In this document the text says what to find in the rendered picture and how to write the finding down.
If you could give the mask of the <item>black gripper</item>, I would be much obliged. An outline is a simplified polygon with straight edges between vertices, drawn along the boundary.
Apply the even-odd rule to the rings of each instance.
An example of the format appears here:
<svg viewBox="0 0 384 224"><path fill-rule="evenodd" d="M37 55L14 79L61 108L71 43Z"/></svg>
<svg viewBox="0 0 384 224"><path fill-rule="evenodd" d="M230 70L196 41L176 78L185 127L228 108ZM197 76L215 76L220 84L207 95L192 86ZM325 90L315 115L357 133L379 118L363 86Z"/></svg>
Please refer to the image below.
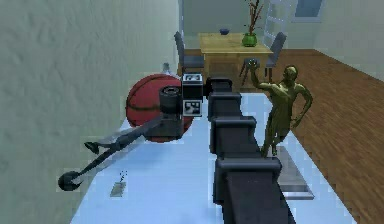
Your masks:
<svg viewBox="0 0 384 224"><path fill-rule="evenodd" d="M80 185L79 178L89 171L99 167L106 159L137 138L143 136L148 140L175 140L183 134L181 118L181 90L178 86L165 86L159 90L160 117L145 122L141 126L125 129L95 142L85 142L84 146L94 154L99 153L99 148L106 151L94 159L80 172L69 171L58 179L58 186L63 191L74 191Z"/></svg>

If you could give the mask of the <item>small grey flat object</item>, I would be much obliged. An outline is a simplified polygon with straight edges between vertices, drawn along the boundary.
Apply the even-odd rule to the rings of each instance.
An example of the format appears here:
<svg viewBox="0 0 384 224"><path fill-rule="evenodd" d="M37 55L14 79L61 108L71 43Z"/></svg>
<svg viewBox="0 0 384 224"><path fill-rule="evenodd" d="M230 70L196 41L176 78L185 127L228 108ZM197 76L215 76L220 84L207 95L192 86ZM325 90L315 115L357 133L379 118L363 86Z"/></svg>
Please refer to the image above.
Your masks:
<svg viewBox="0 0 384 224"><path fill-rule="evenodd" d="M122 197L123 193L124 193L124 190L125 190L125 187L126 187L126 183L125 182L116 182L113 185L113 188L111 190L110 196L111 197Z"/></svg>

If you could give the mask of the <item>green potted plant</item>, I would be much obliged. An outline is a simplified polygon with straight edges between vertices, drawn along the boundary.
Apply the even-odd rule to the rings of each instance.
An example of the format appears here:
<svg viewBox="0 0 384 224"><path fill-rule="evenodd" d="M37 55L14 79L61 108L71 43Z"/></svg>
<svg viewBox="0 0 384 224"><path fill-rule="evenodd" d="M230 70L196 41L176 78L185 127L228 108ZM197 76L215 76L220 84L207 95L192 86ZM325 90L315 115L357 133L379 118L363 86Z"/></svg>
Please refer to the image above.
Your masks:
<svg viewBox="0 0 384 224"><path fill-rule="evenodd" d="M257 44L257 36L255 34L256 22L260 18L260 13L263 9L261 0L245 0L249 6L250 22L247 25L248 30L243 35L242 45L244 47L255 47Z"/></svg>

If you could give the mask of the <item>pale blue table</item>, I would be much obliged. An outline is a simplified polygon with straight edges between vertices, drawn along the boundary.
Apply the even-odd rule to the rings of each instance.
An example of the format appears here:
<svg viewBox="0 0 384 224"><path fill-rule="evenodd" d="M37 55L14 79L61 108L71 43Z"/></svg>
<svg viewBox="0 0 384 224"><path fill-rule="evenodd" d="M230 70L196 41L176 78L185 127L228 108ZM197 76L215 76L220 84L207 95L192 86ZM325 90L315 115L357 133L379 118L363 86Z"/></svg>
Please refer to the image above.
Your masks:
<svg viewBox="0 0 384 224"><path fill-rule="evenodd" d="M217 156L209 150L210 123L196 118L184 136L168 143L132 144L96 174L69 224L224 224L222 207L213 202ZM296 224L357 224L294 135L283 153L312 191L285 198ZM111 197L125 182L122 197Z"/></svg>

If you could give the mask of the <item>red basketball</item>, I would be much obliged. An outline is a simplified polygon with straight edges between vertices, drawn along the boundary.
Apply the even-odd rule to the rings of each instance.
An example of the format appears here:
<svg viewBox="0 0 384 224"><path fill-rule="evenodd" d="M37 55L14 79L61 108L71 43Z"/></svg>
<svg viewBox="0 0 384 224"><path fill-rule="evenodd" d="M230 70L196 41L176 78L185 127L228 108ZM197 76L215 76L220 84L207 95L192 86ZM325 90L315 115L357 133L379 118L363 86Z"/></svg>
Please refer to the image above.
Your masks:
<svg viewBox="0 0 384 224"><path fill-rule="evenodd" d="M160 115L159 90L181 86L181 81L166 74L152 74L136 82L126 99L126 118L132 127L140 126Z"/></svg>

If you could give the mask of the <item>white ladder shelf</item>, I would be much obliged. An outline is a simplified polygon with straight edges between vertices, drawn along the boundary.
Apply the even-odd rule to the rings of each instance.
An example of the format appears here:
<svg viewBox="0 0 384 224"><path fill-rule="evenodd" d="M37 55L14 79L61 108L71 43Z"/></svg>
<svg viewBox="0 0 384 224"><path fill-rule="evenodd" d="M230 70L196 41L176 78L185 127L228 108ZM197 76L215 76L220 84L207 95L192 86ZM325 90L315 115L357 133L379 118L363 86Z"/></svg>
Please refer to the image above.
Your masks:
<svg viewBox="0 0 384 224"><path fill-rule="evenodd" d="M279 32L285 32L293 0L267 0L263 44L270 47Z"/></svg>

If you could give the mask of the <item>gold human statue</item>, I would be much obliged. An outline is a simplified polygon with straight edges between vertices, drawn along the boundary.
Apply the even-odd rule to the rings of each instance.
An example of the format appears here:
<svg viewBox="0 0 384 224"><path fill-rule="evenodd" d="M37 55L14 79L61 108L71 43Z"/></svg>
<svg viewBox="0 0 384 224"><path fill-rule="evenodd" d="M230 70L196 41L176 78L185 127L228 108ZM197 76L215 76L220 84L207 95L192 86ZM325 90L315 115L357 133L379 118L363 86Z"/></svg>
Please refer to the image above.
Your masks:
<svg viewBox="0 0 384 224"><path fill-rule="evenodd" d="M308 88L303 84L297 83L298 69L294 65L288 65L283 71L283 79L279 83L260 82L256 70L259 65L251 59L247 68L251 72L251 81L255 88L267 91L270 94L272 109L269 113L265 139L260 149L261 155L266 157L268 151L272 150L272 155L277 155L277 145L284 141L292 128L296 128L310 109L313 97ZM301 94L305 99L302 111L296 118L292 118L293 104L297 95Z"/></svg>

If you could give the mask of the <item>grey dining chair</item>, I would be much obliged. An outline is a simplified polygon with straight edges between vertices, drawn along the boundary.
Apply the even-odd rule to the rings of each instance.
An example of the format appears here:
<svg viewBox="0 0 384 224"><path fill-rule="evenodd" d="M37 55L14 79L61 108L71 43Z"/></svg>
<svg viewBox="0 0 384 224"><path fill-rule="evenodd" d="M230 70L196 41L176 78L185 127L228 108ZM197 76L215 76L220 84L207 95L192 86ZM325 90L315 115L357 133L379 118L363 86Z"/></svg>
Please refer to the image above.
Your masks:
<svg viewBox="0 0 384 224"><path fill-rule="evenodd" d="M202 55L187 55L185 53L184 40L179 31L174 34L178 59L179 59L179 74L184 74L188 69L203 69L204 57Z"/></svg>
<svg viewBox="0 0 384 224"><path fill-rule="evenodd" d="M279 54L284 46L286 38L286 34L284 34L283 32L279 32L271 45L270 50L272 51L272 54L268 56L268 60L264 69L264 75L268 78L269 81L272 81L272 70L276 66ZM245 81L247 79L247 75L249 72L248 64L250 61L255 61L257 64L260 63L260 60L258 58L246 58L243 61L239 74L239 76L243 77L242 84L245 84Z"/></svg>

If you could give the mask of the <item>blue window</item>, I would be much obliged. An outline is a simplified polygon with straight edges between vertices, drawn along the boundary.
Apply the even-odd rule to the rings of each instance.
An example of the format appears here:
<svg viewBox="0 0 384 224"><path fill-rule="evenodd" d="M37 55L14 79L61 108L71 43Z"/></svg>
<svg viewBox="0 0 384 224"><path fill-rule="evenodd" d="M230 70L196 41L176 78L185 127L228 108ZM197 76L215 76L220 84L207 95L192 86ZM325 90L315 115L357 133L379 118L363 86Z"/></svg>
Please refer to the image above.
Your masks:
<svg viewBox="0 0 384 224"><path fill-rule="evenodd" d="M295 23L318 23L325 0L295 0L292 21Z"/></svg>

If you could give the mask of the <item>wooden dining table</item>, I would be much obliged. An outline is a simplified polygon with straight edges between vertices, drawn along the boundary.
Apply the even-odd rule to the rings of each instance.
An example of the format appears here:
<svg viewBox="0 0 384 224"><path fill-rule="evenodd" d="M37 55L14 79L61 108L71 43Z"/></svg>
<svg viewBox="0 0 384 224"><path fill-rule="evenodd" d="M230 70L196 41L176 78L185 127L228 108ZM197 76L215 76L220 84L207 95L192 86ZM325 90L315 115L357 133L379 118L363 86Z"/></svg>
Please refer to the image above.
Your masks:
<svg viewBox="0 0 384 224"><path fill-rule="evenodd" d="M257 58L260 68L265 69L268 57L272 54L272 51L262 43L257 43L254 47L243 46L243 33L229 33L227 35L199 33L198 36L200 50L204 56L204 75L206 77L210 76L210 66L213 63L230 62L241 69L246 58Z"/></svg>

